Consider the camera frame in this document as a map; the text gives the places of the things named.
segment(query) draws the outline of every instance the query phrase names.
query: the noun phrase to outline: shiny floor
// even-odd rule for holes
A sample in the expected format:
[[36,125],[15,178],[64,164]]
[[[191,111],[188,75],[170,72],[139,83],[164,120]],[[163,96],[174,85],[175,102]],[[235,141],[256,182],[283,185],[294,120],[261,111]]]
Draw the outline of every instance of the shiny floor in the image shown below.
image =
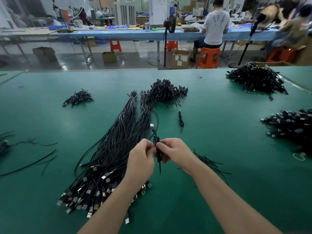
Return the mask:
[[[17,46],[6,46],[9,55],[0,51],[0,70],[25,70],[30,72],[44,71],[68,71],[68,70],[125,70],[125,69],[157,69],[158,64],[163,64],[164,49],[163,43],[160,46],[160,62],[157,61],[157,42],[133,42],[121,41],[122,52],[117,52],[117,63],[103,63],[102,52],[110,51],[110,45],[97,45],[92,47],[93,58],[90,58],[90,63],[86,64],[82,54],[81,47],[71,43],[26,43],[21,47],[25,52],[22,55]],[[226,57],[229,54],[231,43],[226,45],[223,57],[220,57],[218,67],[228,67],[229,63],[238,63],[243,52],[244,46],[234,46],[231,57]],[[55,50],[57,62],[42,64],[39,62],[36,55],[33,55],[32,49],[40,46],[52,47]],[[243,62],[260,61],[262,60],[261,46],[249,45],[244,56]],[[182,41],[179,44],[179,49],[192,50],[193,43]],[[172,55],[174,51],[167,52],[166,64],[171,65]],[[190,62],[189,69],[196,67],[196,63]]]

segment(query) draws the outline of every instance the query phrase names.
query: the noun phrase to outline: blue tablecloth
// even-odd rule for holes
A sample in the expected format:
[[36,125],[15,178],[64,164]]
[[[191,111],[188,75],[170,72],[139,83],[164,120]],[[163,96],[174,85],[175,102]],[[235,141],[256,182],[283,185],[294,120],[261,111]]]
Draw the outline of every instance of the blue tablecloth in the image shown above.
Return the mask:
[[[266,31],[256,32],[252,36],[253,41],[272,41],[275,39],[283,38],[283,34],[277,34],[276,29],[269,29]],[[69,35],[73,38],[83,36],[103,36],[105,38],[116,38],[119,40],[163,40],[165,30],[145,32],[144,30],[80,30],[73,33],[52,33],[50,35]],[[250,34],[250,28],[233,28],[227,34],[223,35],[222,40],[235,41],[246,40]],[[205,35],[200,32],[197,33],[184,33],[181,30],[176,30],[173,34],[168,33],[167,40],[200,40]]]

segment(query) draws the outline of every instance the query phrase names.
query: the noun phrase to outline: shorts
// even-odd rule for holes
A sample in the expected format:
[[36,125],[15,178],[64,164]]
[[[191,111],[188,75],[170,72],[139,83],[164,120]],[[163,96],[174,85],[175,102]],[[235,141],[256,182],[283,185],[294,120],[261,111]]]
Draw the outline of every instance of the shorts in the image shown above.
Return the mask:
[[204,42],[204,39],[202,40],[197,40],[194,42],[194,47],[195,48],[219,48],[221,47],[222,43],[219,45],[210,45]]

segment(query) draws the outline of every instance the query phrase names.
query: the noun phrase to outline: stool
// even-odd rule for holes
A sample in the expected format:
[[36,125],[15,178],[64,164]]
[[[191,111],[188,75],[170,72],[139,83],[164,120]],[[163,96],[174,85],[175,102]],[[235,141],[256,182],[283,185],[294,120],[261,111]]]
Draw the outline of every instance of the stool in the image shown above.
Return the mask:
[[118,39],[110,38],[110,44],[111,44],[111,52],[114,50],[119,50],[121,52],[121,47]]
[[177,49],[178,43],[179,43],[178,41],[177,41],[177,42],[175,42],[175,41],[169,41],[169,42],[166,44],[167,50],[168,50],[169,52],[171,52],[171,50],[172,50],[173,48]]
[[297,50],[292,48],[277,47],[273,50],[273,52],[267,59],[267,62],[278,62],[278,61],[290,62],[291,59],[294,57],[296,51]]
[[[202,54],[205,53],[205,59],[201,60]],[[198,63],[196,65],[196,69],[201,67],[203,69],[212,69],[217,68],[218,61],[220,56],[220,48],[202,48],[200,51]]]

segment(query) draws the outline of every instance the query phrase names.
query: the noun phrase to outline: paper label on box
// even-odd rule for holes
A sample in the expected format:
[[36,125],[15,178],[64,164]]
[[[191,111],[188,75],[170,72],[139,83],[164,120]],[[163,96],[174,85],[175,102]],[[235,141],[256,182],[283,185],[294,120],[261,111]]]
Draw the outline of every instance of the paper label on box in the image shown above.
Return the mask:
[[188,61],[188,56],[181,56],[182,61]]

